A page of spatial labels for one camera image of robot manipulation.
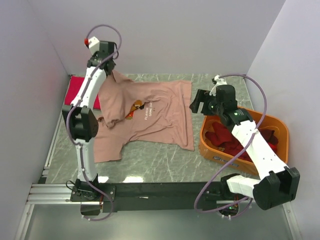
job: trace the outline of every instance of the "pink t-shirt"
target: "pink t-shirt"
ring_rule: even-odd
[[[134,82],[113,71],[99,91],[94,161],[119,160],[122,147],[136,140],[194,151],[190,99],[191,81]]]

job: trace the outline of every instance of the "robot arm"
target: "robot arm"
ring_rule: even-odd
[[[295,167],[289,168],[274,153],[256,129],[256,123],[248,111],[238,108],[235,88],[219,76],[212,81],[215,86],[211,91],[198,90],[190,105],[192,112],[197,113],[200,102],[203,102],[201,113],[218,115],[221,123],[242,146],[246,146],[254,134],[246,152],[252,159],[260,180],[231,174],[224,177],[229,191],[253,198],[263,210],[294,200],[300,179],[298,170]]]
[[[72,139],[76,143],[78,162],[76,187],[78,191],[84,191],[90,197],[90,195],[96,193],[87,186],[83,171],[85,170],[85,174],[92,184],[95,186],[98,184],[98,173],[94,162],[94,138],[98,133],[98,121],[92,109],[101,85],[115,67],[113,59],[111,58],[103,63],[94,73],[92,79],[90,77],[96,66],[115,51],[116,44],[109,41],[99,41],[96,37],[91,37],[86,46],[91,52],[91,58],[87,62],[84,81],[71,105],[62,107],[62,115],[67,124],[69,112],[80,101],[71,113],[69,127]]]

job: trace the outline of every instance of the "white wall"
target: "white wall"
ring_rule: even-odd
[[[26,1],[0,2],[0,239],[14,238],[41,176],[67,73]]]
[[[248,75],[265,90],[268,113],[289,128],[289,165],[301,174],[292,202],[303,239],[319,239],[320,0],[286,0]],[[259,91],[248,86],[253,106]]]
[[[97,24],[123,36],[125,73],[246,73],[285,0],[29,0],[69,74],[84,74]],[[96,36],[118,41],[99,29]]]

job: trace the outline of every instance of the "gray marble floor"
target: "gray marble floor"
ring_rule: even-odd
[[[193,101],[198,89],[209,90],[214,74],[129,74],[137,82],[162,82],[173,80],[192,81]],[[252,109],[252,103],[245,81],[240,77],[228,77],[228,84],[235,87],[236,98],[240,106]],[[121,182],[198,182],[208,181],[222,166],[204,159],[198,151],[200,129],[204,116],[192,114],[195,151],[181,149],[175,144],[163,144],[145,141],[128,143],[122,149],[122,160],[96,163],[99,181]],[[50,169],[47,184],[62,184],[77,177],[76,148],[67,137],[64,121],[60,122],[55,139],[54,151],[50,156]],[[217,178],[244,172],[227,167]]]

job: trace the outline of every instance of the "orange plastic laundry basket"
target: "orange plastic laundry basket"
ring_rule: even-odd
[[[252,118],[255,120],[256,123],[260,120],[262,113],[253,111],[250,109],[246,109]],[[206,116],[204,118],[202,128],[200,131],[200,143],[199,143],[199,152],[200,154],[208,160],[225,164],[229,160],[233,158],[232,155],[224,153],[223,149],[216,147],[211,144],[210,140],[206,139],[205,134],[206,132],[214,132],[212,127],[213,122],[219,122],[220,118],[218,116]],[[286,164],[288,163],[288,150],[289,150],[289,131],[286,125],[276,117],[266,115],[262,124],[259,127],[260,129],[270,129],[274,130],[274,135],[278,138],[278,145],[277,145],[277,156],[284,161]],[[242,160],[237,158],[230,167],[252,174],[258,175],[258,171],[255,165],[246,160]]]

